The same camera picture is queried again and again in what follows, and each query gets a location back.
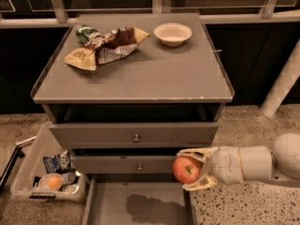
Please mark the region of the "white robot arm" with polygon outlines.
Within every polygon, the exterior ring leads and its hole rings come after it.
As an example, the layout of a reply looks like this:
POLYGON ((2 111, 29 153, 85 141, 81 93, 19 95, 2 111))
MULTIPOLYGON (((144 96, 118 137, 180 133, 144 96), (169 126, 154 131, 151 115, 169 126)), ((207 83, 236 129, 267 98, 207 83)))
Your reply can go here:
POLYGON ((300 135, 283 134, 271 147, 183 149, 176 154, 172 169, 187 191, 246 181, 297 188, 300 186, 300 135))

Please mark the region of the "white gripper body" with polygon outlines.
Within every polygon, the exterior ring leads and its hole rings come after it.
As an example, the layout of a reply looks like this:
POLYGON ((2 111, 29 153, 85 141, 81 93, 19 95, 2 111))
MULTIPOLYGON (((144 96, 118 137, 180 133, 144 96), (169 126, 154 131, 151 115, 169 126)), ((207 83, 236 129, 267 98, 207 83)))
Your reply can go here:
POLYGON ((237 147, 216 147, 209 158, 209 164, 211 173, 222 184, 231 186, 245 181, 237 147))

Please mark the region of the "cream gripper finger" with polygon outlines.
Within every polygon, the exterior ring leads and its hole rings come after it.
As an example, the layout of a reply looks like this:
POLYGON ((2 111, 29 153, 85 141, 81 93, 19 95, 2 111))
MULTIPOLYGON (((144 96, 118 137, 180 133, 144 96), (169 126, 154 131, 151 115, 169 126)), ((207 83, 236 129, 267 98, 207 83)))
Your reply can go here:
POLYGON ((182 188, 186 191, 196 191, 208 189, 215 186, 218 181, 216 177, 210 173, 209 167, 206 164, 200 163, 201 173, 199 178, 191 184, 183 184, 182 188))
POLYGON ((188 148, 180 150, 176 155, 178 157, 191 157, 202 163, 206 163, 211 156, 213 156, 217 147, 212 148, 188 148))

